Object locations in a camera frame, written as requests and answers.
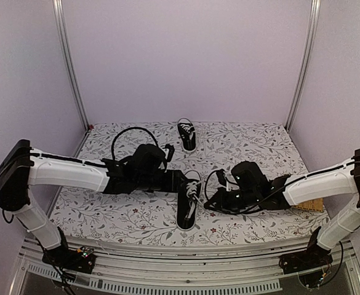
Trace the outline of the floral patterned table mat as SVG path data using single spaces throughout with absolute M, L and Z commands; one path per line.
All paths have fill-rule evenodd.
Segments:
M 244 160 L 256 162 L 268 179 L 306 172 L 305 164 L 280 124 L 197 122 L 197 148 L 184 151 L 174 122 L 97 124 L 79 157 L 87 160 L 123 159 L 143 143 L 169 143 L 175 153 L 168 167 L 196 170 L 207 189 L 218 188 L 214 170 L 230 172 Z M 177 197 L 169 193 L 133 192 L 104 195 L 85 189 L 62 189 L 50 220 L 65 235 L 104 242 L 159 246 L 223 246 L 272 242 L 310 236 L 329 221 L 326 211 L 291 208 L 261 211 L 248 216 L 230 216 L 198 207 L 191 230 L 177 227 Z

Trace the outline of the left aluminium frame post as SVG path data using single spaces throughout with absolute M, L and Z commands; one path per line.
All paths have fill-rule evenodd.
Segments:
M 58 38 L 60 41 L 63 59 L 65 62 L 66 72 L 70 82 L 71 92 L 73 94 L 76 109 L 78 111 L 83 129 L 88 132 L 90 130 L 89 128 L 90 124 L 87 118 L 84 102 L 82 101 L 81 92 L 76 77 L 76 71 L 74 69 L 74 64 L 72 61 L 70 43 L 66 31 L 65 14 L 63 11 L 63 1 L 53 0 L 52 3 L 54 8 L 55 22 L 58 31 Z

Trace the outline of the right aluminium frame post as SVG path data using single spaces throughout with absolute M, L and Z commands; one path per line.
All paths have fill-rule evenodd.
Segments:
M 308 20 L 308 27 L 306 30 L 305 45 L 303 49 L 302 62 L 300 64 L 300 70 L 295 85 L 294 95 L 290 104 L 289 112 L 286 118 L 284 127 L 287 133 L 290 133 L 295 122 L 295 117 L 297 115 L 298 108 L 300 106 L 300 101 L 302 98 L 303 88 L 305 85 L 308 68 L 311 61 L 311 56 L 313 52 L 313 46 L 316 39 L 316 33 L 318 30 L 318 20 L 319 13 L 321 9 L 321 0 L 312 0 L 311 9 Z

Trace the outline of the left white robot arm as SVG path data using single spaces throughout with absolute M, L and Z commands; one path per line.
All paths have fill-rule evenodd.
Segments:
M 179 193 L 187 178 L 167 167 L 174 149 L 143 144 L 122 160 L 82 160 L 45 153 L 20 140 L 0 164 L 0 208 L 11 212 L 41 243 L 60 266 L 74 262 L 74 253 L 63 244 L 60 231 L 36 203 L 31 187 L 79 187 L 102 194 L 134 191 Z

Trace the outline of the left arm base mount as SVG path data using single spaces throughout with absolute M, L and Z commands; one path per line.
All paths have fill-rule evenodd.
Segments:
M 78 252 L 59 246 L 52 250 L 44 250 L 42 262 L 66 270 L 91 274 L 96 258 L 94 254 L 84 254 L 83 251 Z

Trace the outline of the woven bamboo tray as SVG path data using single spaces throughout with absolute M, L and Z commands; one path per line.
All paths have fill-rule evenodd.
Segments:
M 322 198 L 305 201 L 298 205 L 295 205 L 295 207 L 300 210 L 305 210 L 305 211 L 313 211 L 313 212 L 323 212 L 324 211 L 324 205 L 323 205 Z

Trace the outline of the black canvas sneaker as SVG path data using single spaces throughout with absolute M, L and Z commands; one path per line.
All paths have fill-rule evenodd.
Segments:
M 202 205 L 201 188 L 201 175 L 196 170 L 184 174 L 177 194 L 176 223 L 181 230 L 188 231 L 194 227 L 197 206 Z
M 193 123 L 187 118 L 181 118 L 177 122 L 177 131 L 186 152 L 196 149 L 196 130 Z

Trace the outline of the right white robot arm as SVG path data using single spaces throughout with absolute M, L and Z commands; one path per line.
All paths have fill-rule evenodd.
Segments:
M 220 187 L 204 207 L 225 214 L 257 210 L 286 210 L 301 203 L 336 195 L 353 198 L 327 224 L 316 229 L 301 263 L 315 267 L 343 238 L 360 227 L 360 149 L 335 166 L 304 175 L 284 175 L 268 180 L 255 162 L 243 161 L 231 170 L 233 181 L 216 171 Z

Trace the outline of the aluminium frame post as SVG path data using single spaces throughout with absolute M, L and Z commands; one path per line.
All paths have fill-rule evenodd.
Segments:
M 90 130 L 89 128 L 90 124 L 87 118 L 84 102 L 82 101 L 81 92 L 76 77 L 76 71 L 74 69 L 74 64 L 72 61 L 70 43 L 66 31 L 65 14 L 63 11 L 63 1 L 53 0 L 52 3 L 54 8 L 55 22 L 58 31 L 58 38 L 60 41 L 63 59 L 65 62 L 66 72 L 70 82 L 71 92 L 73 94 L 76 109 L 78 111 L 83 129 L 88 132 Z
M 300 70 L 295 85 L 294 95 L 290 104 L 289 112 L 286 118 L 284 127 L 287 133 L 290 133 L 295 122 L 295 117 L 297 115 L 298 108 L 300 106 L 300 101 L 302 98 L 303 88 L 305 85 L 308 68 L 311 61 L 311 56 L 313 52 L 313 46 L 316 39 L 316 33 L 318 30 L 318 20 L 319 13 L 321 9 L 321 0 L 312 0 L 311 9 L 308 20 L 308 27 L 306 30 L 305 45 L 303 49 L 302 62 L 300 64 Z

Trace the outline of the front aluminium rail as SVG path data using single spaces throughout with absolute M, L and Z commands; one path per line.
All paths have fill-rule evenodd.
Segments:
M 284 273 L 279 257 L 305 249 L 308 240 L 230 246 L 145 246 L 68 237 L 71 248 L 95 251 L 90 274 L 74 273 L 76 294 L 360 294 L 360 267 L 345 240 L 332 251 L 327 285 L 310 286 L 313 268 Z

